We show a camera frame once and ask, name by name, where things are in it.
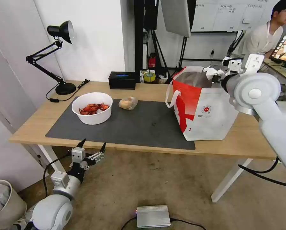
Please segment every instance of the white shirt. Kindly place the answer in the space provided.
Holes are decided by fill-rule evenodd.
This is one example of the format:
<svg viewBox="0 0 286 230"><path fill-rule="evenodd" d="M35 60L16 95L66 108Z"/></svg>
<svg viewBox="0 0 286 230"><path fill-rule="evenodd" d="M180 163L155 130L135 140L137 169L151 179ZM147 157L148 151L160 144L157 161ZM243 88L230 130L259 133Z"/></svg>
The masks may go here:
<svg viewBox="0 0 286 230"><path fill-rule="evenodd" d="M269 33L269 22L259 26L245 34L239 47L239 54L261 54L264 55L271 49L275 49L279 42L283 27L279 27L272 35Z"/></svg>

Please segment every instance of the wastebasket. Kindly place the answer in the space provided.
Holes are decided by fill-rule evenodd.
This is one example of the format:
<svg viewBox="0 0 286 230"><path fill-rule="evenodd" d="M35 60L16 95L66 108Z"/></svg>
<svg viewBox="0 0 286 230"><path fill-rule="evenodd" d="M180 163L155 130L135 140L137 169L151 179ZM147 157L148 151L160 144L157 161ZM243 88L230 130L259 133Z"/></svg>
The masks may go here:
<svg viewBox="0 0 286 230"><path fill-rule="evenodd" d="M0 229L6 229L25 214L27 204L21 199L8 181L0 180L0 184L10 188L10 197L0 211Z"/></svg>

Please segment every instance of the white robotic arm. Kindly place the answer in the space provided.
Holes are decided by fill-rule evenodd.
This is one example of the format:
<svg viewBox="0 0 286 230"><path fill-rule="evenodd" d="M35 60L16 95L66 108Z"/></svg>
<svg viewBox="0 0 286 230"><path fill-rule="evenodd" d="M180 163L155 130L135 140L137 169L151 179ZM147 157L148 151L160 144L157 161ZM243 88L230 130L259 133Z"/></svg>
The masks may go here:
<svg viewBox="0 0 286 230"><path fill-rule="evenodd" d="M286 167L286 111L281 111L276 100L281 86L277 78L268 73L257 73L264 59L262 55L251 54L246 62L246 71L225 77L223 88L230 94L230 103L235 109L259 117L259 127Z"/></svg>
<svg viewBox="0 0 286 230"><path fill-rule="evenodd" d="M73 213L71 202L83 182L85 171L104 158L105 143L99 152L91 155L82 148L84 142L85 140L80 142L71 151L71 170L68 172L55 171L51 175L50 178L54 184L53 195L37 203L32 218L25 229L62 230L68 223Z"/></svg>

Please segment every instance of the black desk lamp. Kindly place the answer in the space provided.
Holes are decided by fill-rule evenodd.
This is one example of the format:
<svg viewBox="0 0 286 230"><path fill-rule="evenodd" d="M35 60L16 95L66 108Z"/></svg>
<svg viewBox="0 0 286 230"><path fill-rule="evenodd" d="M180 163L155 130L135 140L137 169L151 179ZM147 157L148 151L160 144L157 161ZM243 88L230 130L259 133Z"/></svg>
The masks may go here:
<svg viewBox="0 0 286 230"><path fill-rule="evenodd" d="M76 86L72 83L66 83L62 77L55 75L54 73L49 72L36 62L47 55L59 50L62 48L62 41L60 40L60 37L62 37L65 41L68 43L72 44L72 41L74 39L74 32L73 32L73 25L71 21L66 21L63 22L59 27L58 26L48 26L47 27L47 32L54 37L56 40L54 43L51 45L47 46L46 48L36 52L35 54L32 54L30 56L26 57L26 61L32 65L34 65L36 68L39 70L43 71L45 74L49 75L52 77L54 80L58 82L58 86L56 87L56 93L59 95L67 95L71 94L74 91L76 91ZM41 52L45 51L46 49L56 45L57 48L48 52L41 54Z"/></svg>

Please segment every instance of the red crayfish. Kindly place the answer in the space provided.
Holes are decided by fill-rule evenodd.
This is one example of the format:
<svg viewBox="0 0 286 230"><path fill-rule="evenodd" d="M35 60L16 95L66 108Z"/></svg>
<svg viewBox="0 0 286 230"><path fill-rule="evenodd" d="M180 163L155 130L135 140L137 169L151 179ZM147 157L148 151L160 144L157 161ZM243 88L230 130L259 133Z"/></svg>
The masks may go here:
<svg viewBox="0 0 286 230"><path fill-rule="evenodd" d="M93 115L97 113L97 110L105 111L109 106L105 105L103 102L101 104L88 104L83 109L79 109L81 115Z"/></svg>

